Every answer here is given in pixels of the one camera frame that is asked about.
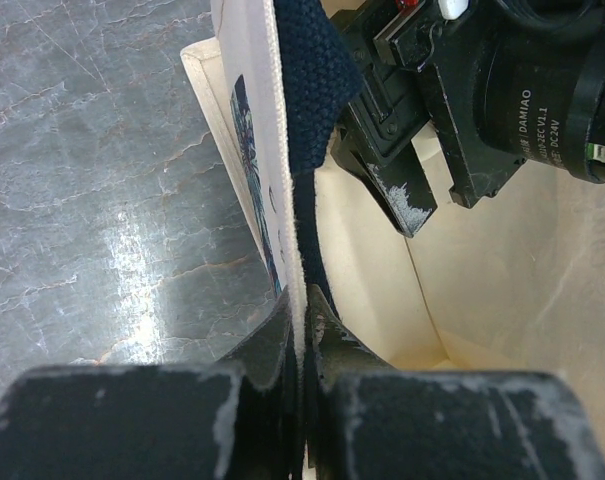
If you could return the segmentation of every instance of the white connector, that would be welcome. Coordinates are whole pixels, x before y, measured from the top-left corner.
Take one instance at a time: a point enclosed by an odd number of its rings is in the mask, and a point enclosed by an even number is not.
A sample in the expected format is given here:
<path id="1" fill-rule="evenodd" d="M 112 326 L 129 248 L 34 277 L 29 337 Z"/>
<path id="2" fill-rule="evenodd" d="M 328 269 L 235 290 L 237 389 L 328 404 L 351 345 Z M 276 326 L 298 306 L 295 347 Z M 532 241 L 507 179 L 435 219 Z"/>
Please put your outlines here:
<path id="1" fill-rule="evenodd" d="M 438 0 L 438 3 L 446 20 L 457 20 L 469 8 L 469 0 Z"/>

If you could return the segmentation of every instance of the black cable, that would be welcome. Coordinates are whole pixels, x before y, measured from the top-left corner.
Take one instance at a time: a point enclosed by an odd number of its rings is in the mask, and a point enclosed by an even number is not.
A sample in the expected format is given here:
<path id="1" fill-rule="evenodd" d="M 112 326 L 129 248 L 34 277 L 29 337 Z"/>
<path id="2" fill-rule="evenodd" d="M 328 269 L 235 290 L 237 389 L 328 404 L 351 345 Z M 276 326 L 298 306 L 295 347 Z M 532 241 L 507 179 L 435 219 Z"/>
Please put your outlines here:
<path id="1" fill-rule="evenodd" d="M 582 6 L 568 19 L 558 19 L 540 15 L 531 6 L 528 0 L 495 0 L 506 15 L 518 25 L 537 31 L 553 32 L 571 25 L 599 5 L 599 0 L 584 0 Z"/>

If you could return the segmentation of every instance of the dark blue fabric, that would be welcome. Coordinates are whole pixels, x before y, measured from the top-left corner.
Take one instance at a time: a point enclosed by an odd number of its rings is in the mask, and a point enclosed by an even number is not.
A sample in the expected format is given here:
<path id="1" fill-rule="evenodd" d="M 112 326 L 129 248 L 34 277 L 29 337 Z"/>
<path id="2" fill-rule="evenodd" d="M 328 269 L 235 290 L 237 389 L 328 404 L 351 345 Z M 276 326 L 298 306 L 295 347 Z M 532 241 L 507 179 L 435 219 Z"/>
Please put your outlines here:
<path id="1" fill-rule="evenodd" d="M 335 311 L 318 241 L 313 171 L 324 163 L 335 123 L 362 79 L 319 0 L 274 0 L 274 6 L 304 277 L 322 289 Z"/>

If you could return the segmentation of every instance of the blue illustration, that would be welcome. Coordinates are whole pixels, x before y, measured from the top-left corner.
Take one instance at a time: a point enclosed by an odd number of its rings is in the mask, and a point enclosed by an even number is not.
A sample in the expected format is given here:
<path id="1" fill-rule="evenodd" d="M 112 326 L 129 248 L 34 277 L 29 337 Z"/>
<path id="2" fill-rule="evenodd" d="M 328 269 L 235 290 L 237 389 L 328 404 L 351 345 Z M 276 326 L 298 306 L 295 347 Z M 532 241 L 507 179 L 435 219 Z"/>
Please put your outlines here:
<path id="1" fill-rule="evenodd" d="M 253 210 L 255 219 L 260 228 L 260 237 L 262 240 L 262 251 L 266 260 L 266 268 L 271 277 L 273 288 L 276 295 L 282 291 L 278 272 L 275 268 L 271 242 L 269 241 L 269 232 L 264 218 L 264 202 L 262 199 L 262 190 L 260 188 L 260 173 L 258 169 L 258 160 L 255 152 L 255 136 L 253 133 L 253 118 L 251 108 L 246 95 L 246 85 L 244 84 L 244 75 L 240 75 L 235 82 L 233 95 L 231 96 L 231 112 L 233 113 L 233 122 L 235 123 L 235 132 L 238 135 L 240 152 L 242 154 L 242 165 L 244 173 L 249 183 L 249 191 L 253 200 Z"/>

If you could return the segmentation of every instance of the marble floor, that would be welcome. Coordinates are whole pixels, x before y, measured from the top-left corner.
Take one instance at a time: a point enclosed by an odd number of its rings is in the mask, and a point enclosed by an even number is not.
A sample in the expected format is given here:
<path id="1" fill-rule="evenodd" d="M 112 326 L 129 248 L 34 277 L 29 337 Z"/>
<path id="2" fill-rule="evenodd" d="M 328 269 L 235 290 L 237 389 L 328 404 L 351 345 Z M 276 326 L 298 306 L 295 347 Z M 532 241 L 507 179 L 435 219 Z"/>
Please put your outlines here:
<path id="1" fill-rule="evenodd" d="M 212 362 L 269 282 L 180 62 L 208 0 L 0 0 L 0 395 L 44 364 Z"/>

